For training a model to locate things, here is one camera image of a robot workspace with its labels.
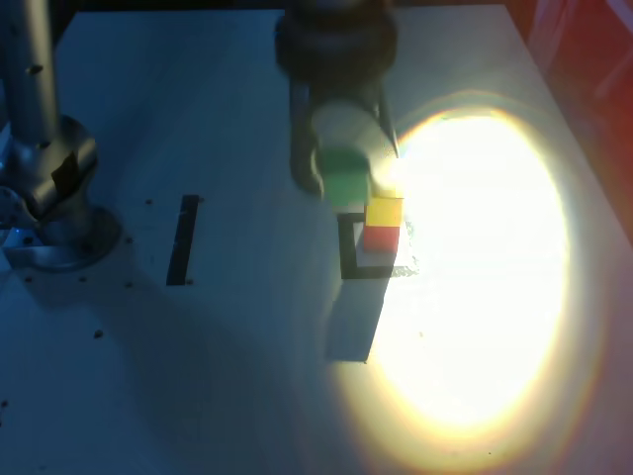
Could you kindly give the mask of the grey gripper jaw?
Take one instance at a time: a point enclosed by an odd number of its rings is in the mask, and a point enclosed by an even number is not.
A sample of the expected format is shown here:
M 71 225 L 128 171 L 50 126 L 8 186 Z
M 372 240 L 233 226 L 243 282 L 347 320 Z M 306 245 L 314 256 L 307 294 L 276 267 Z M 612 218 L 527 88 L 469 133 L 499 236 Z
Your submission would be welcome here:
M 305 193 L 322 197 L 323 184 L 317 167 L 317 135 L 308 99 L 290 101 L 290 171 L 295 184 Z
M 340 101 L 317 110 L 315 129 L 316 163 L 326 194 L 402 195 L 402 163 L 391 128 L 381 127 L 370 113 Z

